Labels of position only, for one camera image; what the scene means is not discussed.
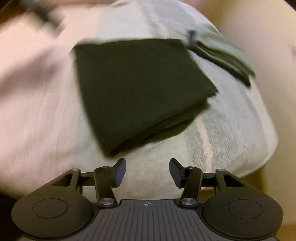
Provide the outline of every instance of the white bedsheet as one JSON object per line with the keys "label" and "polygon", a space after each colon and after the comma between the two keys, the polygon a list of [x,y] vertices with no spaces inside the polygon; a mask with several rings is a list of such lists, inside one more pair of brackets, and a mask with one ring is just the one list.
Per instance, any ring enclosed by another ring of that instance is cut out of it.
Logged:
{"label": "white bedsheet", "polygon": [[[207,21],[194,9],[182,6],[197,21]],[[58,11],[65,17],[66,29],[57,39],[45,29],[36,31],[29,16],[0,33],[0,192],[22,196],[70,168],[89,172],[112,166],[124,157],[127,173],[115,191],[118,199],[177,197],[181,190],[168,173],[168,161],[176,158],[184,166],[194,165],[184,137],[105,158],[91,133],[76,84],[70,51],[79,40],[153,37],[139,6],[129,1],[121,7],[81,6]],[[254,83],[252,86],[248,96],[260,114],[268,151],[265,158],[229,167],[239,176],[264,165],[277,144],[261,96]]]}

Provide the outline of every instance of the bed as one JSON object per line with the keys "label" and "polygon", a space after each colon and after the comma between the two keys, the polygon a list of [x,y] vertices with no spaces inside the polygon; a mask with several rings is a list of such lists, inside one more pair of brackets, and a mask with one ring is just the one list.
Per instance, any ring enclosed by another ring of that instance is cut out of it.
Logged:
{"label": "bed", "polygon": [[[277,136],[260,93],[248,90],[228,72],[191,53],[219,90],[181,134],[115,157],[100,150],[83,109],[75,54],[77,42],[178,38],[200,24],[211,24],[193,7],[175,0],[126,0],[112,5],[56,9],[65,30],[55,37],[30,15],[0,32],[0,192],[21,197],[71,168],[91,172],[127,161],[116,189],[118,200],[176,198],[168,162],[204,172],[224,168],[243,177],[274,153]],[[95,201],[94,190],[84,195]]]}

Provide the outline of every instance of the pink fabric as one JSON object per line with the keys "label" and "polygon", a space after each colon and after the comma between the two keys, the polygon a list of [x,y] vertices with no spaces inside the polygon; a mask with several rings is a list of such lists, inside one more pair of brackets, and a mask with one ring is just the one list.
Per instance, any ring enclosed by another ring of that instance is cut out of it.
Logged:
{"label": "pink fabric", "polygon": [[24,195],[71,168],[81,105],[70,51],[95,35],[99,10],[59,10],[58,38],[28,15],[0,32],[0,192]]}

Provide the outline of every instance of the beige wall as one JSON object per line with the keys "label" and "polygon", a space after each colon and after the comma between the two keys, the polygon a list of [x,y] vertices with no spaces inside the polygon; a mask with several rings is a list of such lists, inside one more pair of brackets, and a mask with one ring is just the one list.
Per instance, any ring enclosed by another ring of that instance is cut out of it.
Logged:
{"label": "beige wall", "polygon": [[200,12],[203,15],[209,16],[215,12],[217,7],[220,5],[220,2],[223,0],[181,0],[182,2],[189,4]]}
{"label": "beige wall", "polygon": [[279,135],[265,167],[266,193],[296,223],[296,12],[283,0],[221,0],[203,12],[254,64],[255,82]]}

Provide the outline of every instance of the black cloth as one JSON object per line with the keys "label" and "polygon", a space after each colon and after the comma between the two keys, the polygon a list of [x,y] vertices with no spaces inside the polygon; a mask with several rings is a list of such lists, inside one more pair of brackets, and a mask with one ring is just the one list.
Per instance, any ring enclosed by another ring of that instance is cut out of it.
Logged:
{"label": "black cloth", "polygon": [[240,80],[245,86],[251,87],[249,75],[255,76],[255,73],[253,72],[253,70],[247,71],[247,69],[245,69],[243,71],[243,69],[240,69],[239,72],[237,70],[234,70],[233,68],[230,67],[231,65],[225,64],[225,61],[227,61],[229,64],[235,63],[234,65],[237,66],[237,68],[239,69],[239,66],[241,65],[239,65],[239,61],[236,59],[236,57],[233,57],[225,52],[222,52],[221,50],[211,49],[208,46],[202,45],[201,43],[194,41],[195,34],[196,32],[194,30],[189,31],[189,37],[188,37],[189,50],[194,52],[199,57],[204,58],[208,61],[211,61],[215,65],[223,68],[228,73],[230,73],[234,78]]}
{"label": "black cloth", "polygon": [[74,50],[84,107],[107,155],[188,123],[217,92],[178,39],[79,44]]}

